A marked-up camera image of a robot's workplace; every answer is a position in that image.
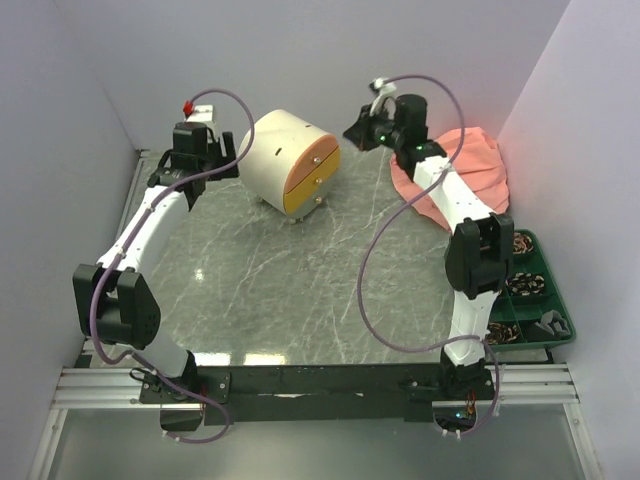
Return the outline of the black base bar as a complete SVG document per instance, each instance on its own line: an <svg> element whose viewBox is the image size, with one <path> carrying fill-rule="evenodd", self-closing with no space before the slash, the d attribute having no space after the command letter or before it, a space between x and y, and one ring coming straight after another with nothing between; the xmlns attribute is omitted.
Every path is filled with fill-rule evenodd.
<svg viewBox="0 0 640 480"><path fill-rule="evenodd" d="M145 374L139 400L160 409L169 432L226 422L402 419L430 422L436 402L489 400L494 381L485 366L470 374L437 363L222 366L198 369L203 404Z"/></svg>

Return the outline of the round cream drawer cabinet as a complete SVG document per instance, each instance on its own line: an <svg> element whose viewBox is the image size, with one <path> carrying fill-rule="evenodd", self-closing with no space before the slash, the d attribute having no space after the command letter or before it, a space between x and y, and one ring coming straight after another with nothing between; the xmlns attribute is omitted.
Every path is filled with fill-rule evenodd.
<svg viewBox="0 0 640 480"><path fill-rule="evenodd" d="M337 178L337 138L282 109L255 122L240 149L239 178L251 193L296 222L327 196Z"/></svg>

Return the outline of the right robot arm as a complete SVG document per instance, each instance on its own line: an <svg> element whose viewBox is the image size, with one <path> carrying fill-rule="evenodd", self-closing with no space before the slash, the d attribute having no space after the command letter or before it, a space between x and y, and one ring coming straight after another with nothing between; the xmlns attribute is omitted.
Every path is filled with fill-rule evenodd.
<svg viewBox="0 0 640 480"><path fill-rule="evenodd" d="M452 365L440 371L438 385L447 397L460 398L473 386L467 367L485 356L481 340L513 269L514 223L464 182L444 148L428 138L426 117L425 98L379 93L343 136L361 151L391 149L401 171L428 192L451 230L445 273L454 291L452 341L443 346L443 355Z"/></svg>

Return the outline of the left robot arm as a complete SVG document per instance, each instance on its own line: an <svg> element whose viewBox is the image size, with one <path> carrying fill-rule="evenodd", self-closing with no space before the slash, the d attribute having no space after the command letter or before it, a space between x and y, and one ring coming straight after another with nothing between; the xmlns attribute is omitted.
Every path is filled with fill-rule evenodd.
<svg viewBox="0 0 640 480"><path fill-rule="evenodd" d="M96 347L124 347L164 376L164 389L179 402L199 392L195 358L161 332L161 310L146 277L207 182L238 177L235 159L232 133L217 133L214 120L193 114L176 123L172 147L150 175L120 237L95 264L79 265L72 277L82 332Z"/></svg>

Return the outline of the coiled band compartment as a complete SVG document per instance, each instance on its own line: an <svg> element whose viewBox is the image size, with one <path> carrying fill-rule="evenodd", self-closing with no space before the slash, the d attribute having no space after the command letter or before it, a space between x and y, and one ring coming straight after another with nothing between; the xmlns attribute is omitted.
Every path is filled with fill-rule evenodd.
<svg viewBox="0 0 640 480"><path fill-rule="evenodd" d="M538 296L546 291L545 277L540 273L519 272L506 280L506 290L515 297Z"/></svg>
<svg viewBox="0 0 640 480"><path fill-rule="evenodd" d="M513 254L527 255L534 251L534 242L530 235L516 231L513 238Z"/></svg>
<svg viewBox="0 0 640 480"><path fill-rule="evenodd" d="M520 338L519 327L515 323L490 322L485 340L489 345L507 345L517 343Z"/></svg>

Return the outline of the coiled band middle compartment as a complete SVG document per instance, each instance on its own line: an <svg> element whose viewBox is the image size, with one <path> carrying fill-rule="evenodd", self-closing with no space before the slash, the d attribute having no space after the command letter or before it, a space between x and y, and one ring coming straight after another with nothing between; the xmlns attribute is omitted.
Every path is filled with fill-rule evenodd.
<svg viewBox="0 0 640 480"><path fill-rule="evenodd" d="M506 280L506 290L515 297L538 296L546 291L545 277L540 273L519 272Z"/></svg>

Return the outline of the coiled band top compartment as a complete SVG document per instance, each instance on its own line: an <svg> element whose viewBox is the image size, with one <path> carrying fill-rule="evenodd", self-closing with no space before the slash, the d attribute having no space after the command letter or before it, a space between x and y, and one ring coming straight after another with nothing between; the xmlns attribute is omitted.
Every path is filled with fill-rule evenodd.
<svg viewBox="0 0 640 480"><path fill-rule="evenodd" d="M530 235L516 231L513 238L513 254L527 255L534 251L534 242Z"/></svg>

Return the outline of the coiled band lower compartment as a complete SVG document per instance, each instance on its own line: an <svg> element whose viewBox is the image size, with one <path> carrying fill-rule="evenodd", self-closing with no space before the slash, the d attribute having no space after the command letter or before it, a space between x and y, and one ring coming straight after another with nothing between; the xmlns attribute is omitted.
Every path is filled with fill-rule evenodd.
<svg viewBox="0 0 640 480"><path fill-rule="evenodd" d="M520 338L519 327L515 323L490 322L485 340L489 345L507 345L517 343Z"/></svg>

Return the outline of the green compartment tray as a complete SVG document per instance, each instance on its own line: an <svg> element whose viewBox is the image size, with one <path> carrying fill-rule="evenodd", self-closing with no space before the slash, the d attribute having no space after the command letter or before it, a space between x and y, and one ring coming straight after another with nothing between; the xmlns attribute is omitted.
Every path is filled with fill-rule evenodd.
<svg viewBox="0 0 640 480"><path fill-rule="evenodd" d="M553 349L558 346L573 342L576 338L576 330L571 321L569 312L565 307L559 289L551 273L550 267L544 256L543 250L534 233L530 230L517 230L530 235L534 242L534 251L527 255L514 255L514 274L519 272L540 273L545 277L546 291L544 294L530 297L510 296L506 290L506 281L496 299L489 318L490 322L515 323L520 330L520 338L517 343L507 345L490 345L495 351L518 351L526 349ZM558 311L568 320L571 336L561 340L539 341L531 334L532 325L541 316L551 310Z"/></svg>

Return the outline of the pink cloth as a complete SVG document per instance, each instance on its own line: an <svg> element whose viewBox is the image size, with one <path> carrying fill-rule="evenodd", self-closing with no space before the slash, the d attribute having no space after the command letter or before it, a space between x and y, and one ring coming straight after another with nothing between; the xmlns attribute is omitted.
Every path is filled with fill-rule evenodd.
<svg viewBox="0 0 640 480"><path fill-rule="evenodd" d="M451 157L460 137L460 129L453 129L439 136L436 142ZM392 155L389 165L393 186L406 202L421 193L422 189L398 166L395 154ZM462 150L454 165L462 180L482 202L498 214L506 213L510 196L507 171L496 140L480 127L465 129ZM430 197L420 199L412 208L451 232L445 217Z"/></svg>

